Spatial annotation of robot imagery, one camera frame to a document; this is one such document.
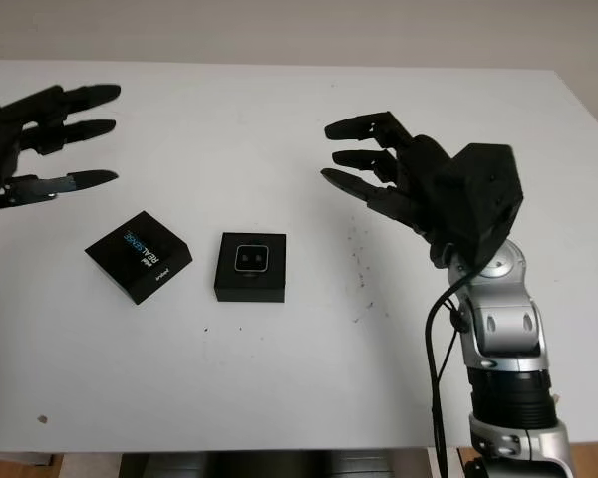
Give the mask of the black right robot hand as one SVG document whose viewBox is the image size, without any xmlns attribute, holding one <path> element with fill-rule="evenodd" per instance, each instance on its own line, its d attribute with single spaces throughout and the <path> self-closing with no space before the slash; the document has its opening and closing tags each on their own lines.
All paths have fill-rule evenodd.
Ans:
<svg viewBox="0 0 598 478">
<path fill-rule="evenodd" d="M 372 139 L 379 145 L 378 150 L 333 152 L 336 166 L 322 169 L 322 176 L 422 236 L 430 244 L 435 267 L 447 268 L 455 246 L 433 199 L 435 174 L 449 163 L 440 145 L 428 136 L 410 135 L 390 112 L 341 119 L 326 125 L 324 133 L 331 140 Z"/>
</svg>

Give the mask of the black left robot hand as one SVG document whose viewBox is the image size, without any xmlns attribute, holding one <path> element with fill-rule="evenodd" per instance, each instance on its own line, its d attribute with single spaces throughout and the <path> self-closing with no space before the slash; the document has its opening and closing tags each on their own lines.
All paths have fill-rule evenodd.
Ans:
<svg viewBox="0 0 598 478">
<path fill-rule="evenodd" d="M 116 84 L 64 90 L 52 86 L 11 104 L 0 106 L 0 210 L 56 199 L 60 194 L 96 187 L 118 178 L 110 170 L 69 172 L 55 178 L 16 174 L 20 153 L 58 152 L 70 143 L 96 138 L 116 127 L 113 119 L 65 124 L 68 116 L 107 104 L 119 97 Z"/>
</svg>

